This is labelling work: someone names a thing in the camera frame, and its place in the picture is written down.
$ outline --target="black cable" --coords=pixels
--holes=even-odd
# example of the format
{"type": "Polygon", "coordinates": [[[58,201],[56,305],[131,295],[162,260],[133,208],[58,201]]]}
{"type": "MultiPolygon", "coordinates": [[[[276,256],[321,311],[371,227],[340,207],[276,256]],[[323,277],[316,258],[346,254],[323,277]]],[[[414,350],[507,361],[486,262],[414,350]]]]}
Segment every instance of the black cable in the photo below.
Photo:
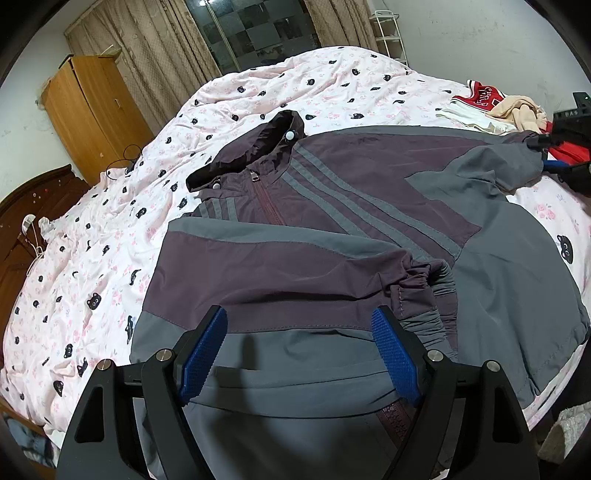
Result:
{"type": "Polygon", "coordinates": [[[125,158],[125,152],[127,152],[127,149],[128,149],[129,147],[138,147],[138,149],[139,149],[139,154],[141,155],[142,149],[139,147],[139,145],[136,145],[136,144],[134,144],[134,143],[132,143],[132,144],[130,144],[130,145],[127,145],[127,147],[125,147],[125,149],[123,150],[123,158],[120,158],[119,160],[113,160],[111,163],[109,163],[109,164],[107,165],[107,168],[105,168],[105,175],[107,175],[107,178],[108,178],[109,180],[117,180],[117,179],[114,179],[113,177],[111,177],[111,176],[109,175],[109,167],[110,167],[110,166],[111,166],[113,163],[117,163],[118,161],[130,161],[132,164],[135,164],[135,162],[137,162],[137,161],[138,161],[138,158],[139,158],[139,156],[138,156],[138,158],[125,158]]]}

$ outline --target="white cable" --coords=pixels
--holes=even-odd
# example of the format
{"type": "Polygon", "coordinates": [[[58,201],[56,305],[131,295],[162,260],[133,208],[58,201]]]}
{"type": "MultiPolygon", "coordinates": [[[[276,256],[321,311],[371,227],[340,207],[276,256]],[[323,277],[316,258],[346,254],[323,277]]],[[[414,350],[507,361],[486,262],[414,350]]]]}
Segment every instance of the white cable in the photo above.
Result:
{"type": "Polygon", "coordinates": [[[34,226],[33,226],[33,234],[35,235],[35,245],[33,245],[31,243],[31,241],[25,235],[25,239],[27,240],[27,242],[29,243],[29,245],[31,245],[33,247],[33,249],[35,250],[35,260],[33,260],[33,262],[31,263],[31,265],[29,265],[29,268],[27,270],[27,277],[29,276],[29,274],[33,270],[33,267],[37,264],[37,262],[41,258],[43,258],[43,255],[45,254],[45,252],[43,251],[43,248],[39,246],[39,240],[37,239],[37,232],[35,231],[35,227],[34,226]]]}

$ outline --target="window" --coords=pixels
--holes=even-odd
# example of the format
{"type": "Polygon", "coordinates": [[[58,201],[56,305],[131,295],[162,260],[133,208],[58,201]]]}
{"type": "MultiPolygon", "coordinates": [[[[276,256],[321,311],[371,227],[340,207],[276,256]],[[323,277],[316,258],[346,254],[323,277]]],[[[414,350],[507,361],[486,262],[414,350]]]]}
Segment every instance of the window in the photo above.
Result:
{"type": "Polygon", "coordinates": [[[186,0],[223,74],[320,47],[303,0],[186,0]]]}

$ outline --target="blue gripper pad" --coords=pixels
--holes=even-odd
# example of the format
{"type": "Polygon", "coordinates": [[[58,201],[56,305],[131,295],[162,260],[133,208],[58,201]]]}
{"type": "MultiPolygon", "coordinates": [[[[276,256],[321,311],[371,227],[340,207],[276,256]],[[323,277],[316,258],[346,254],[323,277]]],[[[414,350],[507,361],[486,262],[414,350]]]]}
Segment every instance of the blue gripper pad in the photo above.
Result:
{"type": "Polygon", "coordinates": [[[227,332],[228,316],[226,311],[220,308],[183,365],[183,380],[178,391],[179,400],[183,405],[201,393],[227,332]]]}
{"type": "Polygon", "coordinates": [[[422,396],[418,389],[417,368],[382,310],[375,309],[372,313],[371,329],[396,392],[417,406],[422,396]]]}

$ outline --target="red fabric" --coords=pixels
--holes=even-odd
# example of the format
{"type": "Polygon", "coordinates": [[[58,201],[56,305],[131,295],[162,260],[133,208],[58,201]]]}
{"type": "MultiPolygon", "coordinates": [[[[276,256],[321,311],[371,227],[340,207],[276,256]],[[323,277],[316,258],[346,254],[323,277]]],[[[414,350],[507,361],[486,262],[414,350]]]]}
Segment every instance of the red fabric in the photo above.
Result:
{"type": "MultiPolygon", "coordinates": [[[[546,131],[552,131],[552,122],[546,123],[546,131]]],[[[569,165],[585,163],[591,160],[589,158],[589,149],[580,147],[570,142],[563,142],[558,147],[549,149],[549,152],[556,160],[563,161],[569,165]]]]}
{"type": "Polygon", "coordinates": [[[455,95],[452,97],[452,102],[465,103],[474,108],[478,108],[483,112],[490,112],[495,105],[499,104],[505,94],[495,87],[483,85],[475,80],[468,82],[468,87],[472,91],[472,96],[469,98],[455,95]]]}

